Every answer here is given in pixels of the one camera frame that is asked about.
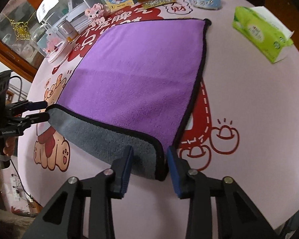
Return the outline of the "person left hand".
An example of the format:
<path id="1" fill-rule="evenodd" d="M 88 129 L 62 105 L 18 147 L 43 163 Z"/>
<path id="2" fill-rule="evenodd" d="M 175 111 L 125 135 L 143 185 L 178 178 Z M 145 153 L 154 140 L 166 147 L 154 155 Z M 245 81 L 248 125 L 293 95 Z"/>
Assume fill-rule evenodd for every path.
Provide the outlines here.
<path id="1" fill-rule="evenodd" d="M 3 149 L 3 152 L 5 155 L 11 157 L 14 154 L 15 150 L 15 137 L 9 137 L 5 141 L 5 147 Z"/>

